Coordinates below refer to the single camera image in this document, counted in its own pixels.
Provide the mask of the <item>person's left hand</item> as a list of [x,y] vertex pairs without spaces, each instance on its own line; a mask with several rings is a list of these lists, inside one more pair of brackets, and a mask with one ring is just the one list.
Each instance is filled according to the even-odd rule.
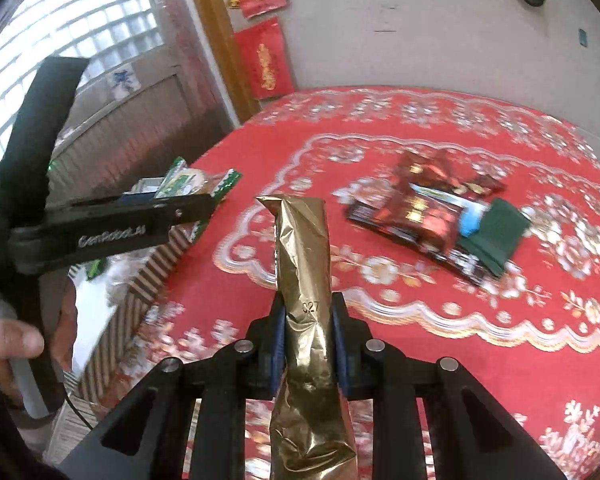
[[[62,304],[50,355],[63,370],[72,370],[73,345],[76,341],[76,288],[70,278],[62,290]],[[0,319],[0,388],[18,408],[23,407],[22,394],[12,377],[10,359],[34,359],[44,349],[43,336],[32,325],[18,320]]]

